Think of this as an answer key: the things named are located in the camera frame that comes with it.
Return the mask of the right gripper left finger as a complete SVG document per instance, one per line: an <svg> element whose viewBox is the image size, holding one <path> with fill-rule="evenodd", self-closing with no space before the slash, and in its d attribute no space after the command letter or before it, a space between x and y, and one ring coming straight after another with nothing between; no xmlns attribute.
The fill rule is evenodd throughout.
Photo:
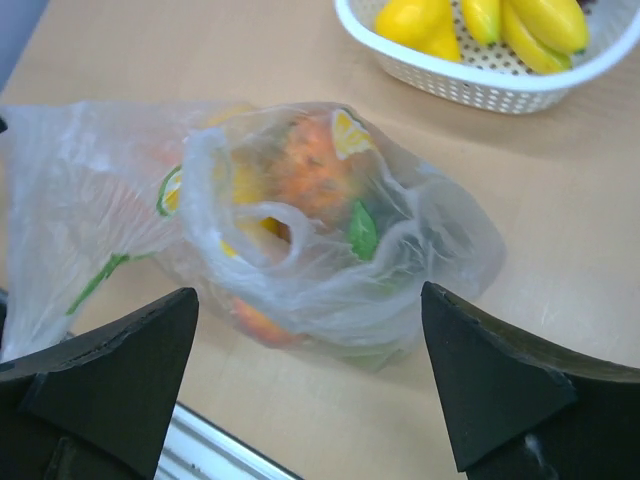
<svg viewBox="0 0 640 480"><path fill-rule="evenodd" d="M2 363L2 478L153 478L198 311L195 290L178 289Z"/></svg>

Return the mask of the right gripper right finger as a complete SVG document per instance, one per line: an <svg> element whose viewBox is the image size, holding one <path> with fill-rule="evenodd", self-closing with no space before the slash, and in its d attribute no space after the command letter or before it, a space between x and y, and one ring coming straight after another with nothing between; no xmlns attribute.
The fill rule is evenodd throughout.
<svg viewBox="0 0 640 480"><path fill-rule="evenodd" d="M424 337L469 479L636 479L639 371L531 334L427 282Z"/></svg>

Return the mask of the transparent printed plastic bag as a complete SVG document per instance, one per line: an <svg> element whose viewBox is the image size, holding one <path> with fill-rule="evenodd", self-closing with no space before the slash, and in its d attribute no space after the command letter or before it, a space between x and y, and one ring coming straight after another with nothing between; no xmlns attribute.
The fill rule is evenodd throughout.
<svg viewBox="0 0 640 480"><path fill-rule="evenodd" d="M299 114L335 109L350 112L378 151L344 227L329 230L280 202L230 205L213 179L218 165L256 157ZM504 261L498 229L463 187L339 103L82 101L5 105L1 117L3 360L59 343L119 267L149 258L235 328L233 296L310 337L278 349L377 369L421 337L425 283L474 298ZM249 216L286 226L281 260L233 225Z"/></svg>

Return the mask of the orange fruit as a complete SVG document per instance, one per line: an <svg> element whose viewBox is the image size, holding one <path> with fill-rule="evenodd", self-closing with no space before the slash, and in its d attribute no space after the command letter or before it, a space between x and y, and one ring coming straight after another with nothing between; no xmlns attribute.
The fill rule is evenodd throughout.
<svg viewBox="0 0 640 480"><path fill-rule="evenodd" d="M365 177L377 170L371 134L345 109L315 110L285 123L252 158L267 200L293 206L329 230L344 227L352 205L365 198Z"/></svg>

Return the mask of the pink peach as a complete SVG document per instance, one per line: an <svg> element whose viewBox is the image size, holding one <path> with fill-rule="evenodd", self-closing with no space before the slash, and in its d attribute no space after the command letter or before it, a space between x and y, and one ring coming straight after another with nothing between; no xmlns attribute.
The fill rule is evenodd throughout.
<svg viewBox="0 0 640 480"><path fill-rule="evenodd" d="M293 334L237 296L231 299L231 313L237 328L255 341L270 348L285 348L306 342L306 334Z"/></svg>

